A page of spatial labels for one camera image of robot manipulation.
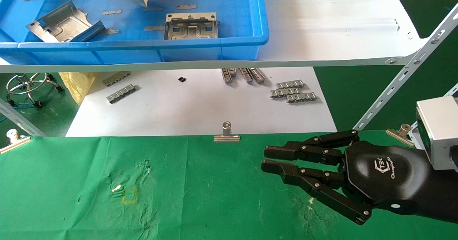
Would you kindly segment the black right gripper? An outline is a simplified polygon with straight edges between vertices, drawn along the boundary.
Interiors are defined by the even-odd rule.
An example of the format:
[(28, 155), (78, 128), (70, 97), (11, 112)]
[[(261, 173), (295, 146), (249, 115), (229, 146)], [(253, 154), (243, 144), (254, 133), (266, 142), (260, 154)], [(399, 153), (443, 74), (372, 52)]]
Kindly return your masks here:
[(426, 183), (432, 166), (425, 152), (359, 140), (358, 131), (348, 130), (264, 149), (266, 158), (335, 166), (344, 157), (337, 148), (350, 146), (345, 149), (345, 174), (273, 160), (263, 160), (261, 170), (280, 176), (283, 183), (301, 188), (358, 225), (371, 217), (373, 207), (400, 215), (430, 215)]

